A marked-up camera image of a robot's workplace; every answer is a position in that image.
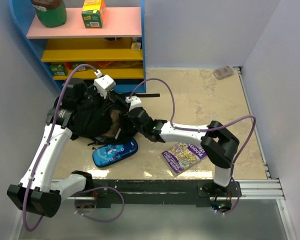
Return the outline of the yellow green box on shelf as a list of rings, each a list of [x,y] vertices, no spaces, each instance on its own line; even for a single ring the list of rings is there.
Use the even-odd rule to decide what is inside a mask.
[[[101,29],[105,20],[106,3],[104,0],[85,0],[81,16],[87,29]]]

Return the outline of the purple 52-Storey Treehouse book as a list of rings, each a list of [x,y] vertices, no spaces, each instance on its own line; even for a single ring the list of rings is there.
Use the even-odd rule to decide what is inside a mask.
[[[201,146],[179,142],[163,151],[161,156],[171,173],[178,176],[202,161],[207,154]]]

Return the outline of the blue dinosaur pencil case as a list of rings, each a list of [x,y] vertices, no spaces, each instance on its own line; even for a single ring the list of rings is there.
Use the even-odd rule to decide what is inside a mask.
[[[124,144],[106,144],[93,151],[92,160],[98,168],[104,168],[131,157],[138,149],[134,138]]]

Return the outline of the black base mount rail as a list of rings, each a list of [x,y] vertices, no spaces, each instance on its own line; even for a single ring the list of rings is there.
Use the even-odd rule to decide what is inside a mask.
[[[240,183],[231,182],[221,189],[212,179],[202,180],[141,180],[141,179],[94,179],[93,187],[101,189],[88,193],[75,193],[77,200],[96,200],[97,208],[110,208],[112,204],[140,205],[195,205],[209,208],[223,200],[236,200],[242,196]]]

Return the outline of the black student backpack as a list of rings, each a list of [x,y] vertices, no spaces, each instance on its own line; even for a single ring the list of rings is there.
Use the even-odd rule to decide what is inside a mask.
[[[115,92],[115,103],[113,105],[109,107],[85,107],[85,93],[65,93],[59,107],[56,124],[71,130],[71,140],[83,137],[91,139],[97,145],[124,144],[137,134],[129,133],[124,122],[124,114],[129,110],[125,100],[129,95],[129,92]],[[119,140],[115,142],[101,142],[101,118],[110,109],[121,111],[122,133]]]

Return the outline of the small yellow white box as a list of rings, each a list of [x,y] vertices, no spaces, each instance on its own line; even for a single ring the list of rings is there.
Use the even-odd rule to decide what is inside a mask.
[[[133,51],[140,51],[142,49],[142,43],[141,42],[133,42],[131,44],[130,49]]]

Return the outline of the grey red packet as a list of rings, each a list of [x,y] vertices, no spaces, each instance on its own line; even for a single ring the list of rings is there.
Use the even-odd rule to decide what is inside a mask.
[[[229,65],[219,67],[213,71],[213,75],[216,77],[217,80],[228,78],[233,74],[234,70]]]

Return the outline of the blue shelf unit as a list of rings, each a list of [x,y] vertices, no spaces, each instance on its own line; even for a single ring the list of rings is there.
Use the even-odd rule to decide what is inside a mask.
[[[115,90],[130,92],[146,78],[145,2],[138,6],[107,7],[106,22],[101,29],[84,27],[81,8],[67,8],[67,21],[60,27],[45,27],[29,0],[10,0],[12,19],[35,57],[35,66],[58,90],[67,76],[53,76],[51,63],[86,62],[93,64],[116,81]],[[133,42],[141,50],[131,50]],[[98,61],[114,61],[101,68]]]

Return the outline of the green brown bag on shelf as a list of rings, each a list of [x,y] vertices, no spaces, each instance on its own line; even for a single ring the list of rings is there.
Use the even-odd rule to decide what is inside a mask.
[[[48,28],[64,25],[67,11],[63,0],[31,0],[40,22]]]

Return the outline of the green small box left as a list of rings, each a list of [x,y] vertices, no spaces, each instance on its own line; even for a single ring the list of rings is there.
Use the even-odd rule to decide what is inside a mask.
[[[53,76],[67,76],[68,69],[63,63],[55,63],[51,62],[49,65],[49,69]]]

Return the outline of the green small box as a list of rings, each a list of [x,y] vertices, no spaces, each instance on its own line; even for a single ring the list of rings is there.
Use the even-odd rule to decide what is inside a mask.
[[[72,61],[70,62],[70,66],[71,66],[71,69],[74,70],[76,69],[78,66],[80,66],[78,68],[78,72],[85,72],[87,71],[87,67],[85,66],[86,62],[84,61]]]
[[[67,76],[68,69],[63,63],[55,63],[51,62],[49,65],[49,69],[53,76]]]

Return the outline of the orange snack packet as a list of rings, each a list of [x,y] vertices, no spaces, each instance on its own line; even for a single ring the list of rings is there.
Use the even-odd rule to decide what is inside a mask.
[[[102,69],[111,67],[113,63],[114,63],[114,61],[98,61],[97,62],[98,66]]]

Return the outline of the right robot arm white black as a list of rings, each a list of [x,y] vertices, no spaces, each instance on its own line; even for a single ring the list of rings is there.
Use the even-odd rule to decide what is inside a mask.
[[[213,192],[223,197],[231,190],[232,167],[240,141],[220,122],[199,126],[173,124],[152,119],[143,107],[129,110],[126,117],[151,142],[180,142],[202,147],[214,164]]]

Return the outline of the A Tale of Two Cities book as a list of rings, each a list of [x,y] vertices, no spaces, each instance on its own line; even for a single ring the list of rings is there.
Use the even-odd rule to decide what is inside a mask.
[[[100,120],[100,139],[102,143],[118,141],[121,133],[121,111],[118,109],[108,110]]]

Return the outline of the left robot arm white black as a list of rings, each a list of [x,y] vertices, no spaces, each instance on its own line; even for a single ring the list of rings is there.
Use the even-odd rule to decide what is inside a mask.
[[[62,201],[80,193],[89,196],[94,190],[90,173],[75,170],[67,178],[53,183],[52,178],[59,158],[74,136],[83,136],[80,129],[92,119],[96,104],[106,100],[116,83],[108,75],[96,78],[91,88],[83,80],[67,80],[59,97],[49,110],[45,121],[44,133],[38,150],[28,170],[18,184],[11,184],[7,196],[22,212],[40,217],[53,217]]]

